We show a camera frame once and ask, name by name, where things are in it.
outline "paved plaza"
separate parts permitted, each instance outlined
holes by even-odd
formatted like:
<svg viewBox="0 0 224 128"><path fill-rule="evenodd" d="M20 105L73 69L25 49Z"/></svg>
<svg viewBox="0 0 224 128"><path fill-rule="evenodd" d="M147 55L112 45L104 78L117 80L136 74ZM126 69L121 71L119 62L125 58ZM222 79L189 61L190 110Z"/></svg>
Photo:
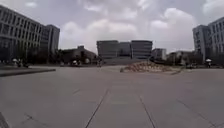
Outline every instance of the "paved plaza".
<svg viewBox="0 0 224 128"><path fill-rule="evenodd" d="M224 70L57 68L0 78L10 128L224 128Z"/></svg>

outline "building facade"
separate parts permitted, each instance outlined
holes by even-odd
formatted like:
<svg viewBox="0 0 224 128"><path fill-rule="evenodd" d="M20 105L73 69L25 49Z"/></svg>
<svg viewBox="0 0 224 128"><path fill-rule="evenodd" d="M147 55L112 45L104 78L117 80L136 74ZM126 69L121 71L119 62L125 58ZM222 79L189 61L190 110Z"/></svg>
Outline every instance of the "building facade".
<svg viewBox="0 0 224 128"><path fill-rule="evenodd" d="M131 43L120 42L119 43L118 56L119 57L131 57Z"/></svg>
<svg viewBox="0 0 224 128"><path fill-rule="evenodd" d="M212 54L211 31L208 26L200 25L193 29L194 47L197 54L203 55L203 60Z"/></svg>
<svg viewBox="0 0 224 128"><path fill-rule="evenodd" d="M131 52L132 58L149 59L152 53L152 41L148 40L132 40Z"/></svg>
<svg viewBox="0 0 224 128"><path fill-rule="evenodd" d="M166 49L155 48L152 50L152 57L155 60L166 60Z"/></svg>
<svg viewBox="0 0 224 128"><path fill-rule="evenodd" d="M40 50L55 51L59 32L52 25L44 26L0 5L0 60L27 59Z"/></svg>
<svg viewBox="0 0 224 128"><path fill-rule="evenodd" d="M224 54L224 17L193 29L195 51L203 55L203 60Z"/></svg>
<svg viewBox="0 0 224 128"><path fill-rule="evenodd" d="M119 43L117 40L97 41L98 55L103 59L112 59L118 56Z"/></svg>
<svg viewBox="0 0 224 128"><path fill-rule="evenodd" d="M224 17L208 25L214 54L224 53Z"/></svg>

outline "plaza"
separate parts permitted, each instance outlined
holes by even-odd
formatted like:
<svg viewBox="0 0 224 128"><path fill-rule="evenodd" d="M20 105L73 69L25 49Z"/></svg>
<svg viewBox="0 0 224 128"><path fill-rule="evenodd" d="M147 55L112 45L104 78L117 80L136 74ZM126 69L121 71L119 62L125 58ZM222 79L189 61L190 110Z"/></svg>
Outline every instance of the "plaza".
<svg viewBox="0 0 224 128"><path fill-rule="evenodd" d="M224 127L224 70L119 69L57 67L0 78L0 112L10 128Z"/></svg>

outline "road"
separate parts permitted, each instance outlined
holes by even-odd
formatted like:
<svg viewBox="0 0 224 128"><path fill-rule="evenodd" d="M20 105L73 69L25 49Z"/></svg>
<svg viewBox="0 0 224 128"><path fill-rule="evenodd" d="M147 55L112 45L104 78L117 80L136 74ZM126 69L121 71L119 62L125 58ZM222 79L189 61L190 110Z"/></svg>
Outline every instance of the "road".
<svg viewBox="0 0 224 128"><path fill-rule="evenodd" d="M224 70L57 68L0 78L11 128L224 128Z"/></svg>

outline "curb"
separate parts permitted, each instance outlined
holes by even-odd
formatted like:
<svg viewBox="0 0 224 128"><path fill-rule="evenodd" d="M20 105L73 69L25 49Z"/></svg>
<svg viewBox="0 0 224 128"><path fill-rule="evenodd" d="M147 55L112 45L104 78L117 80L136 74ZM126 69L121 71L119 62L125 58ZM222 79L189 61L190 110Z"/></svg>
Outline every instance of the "curb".
<svg viewBox="0 0 224 128"><path fill-rule="evenodd" d="M3 74L0 74L0 77L17 76L17 75L27 75L27 74L44 73L44 72L54 72L54 71L56 71L56 69L39 69L39 70L36 70L36 71L11 72L11 73L3 73Z"/></svg>

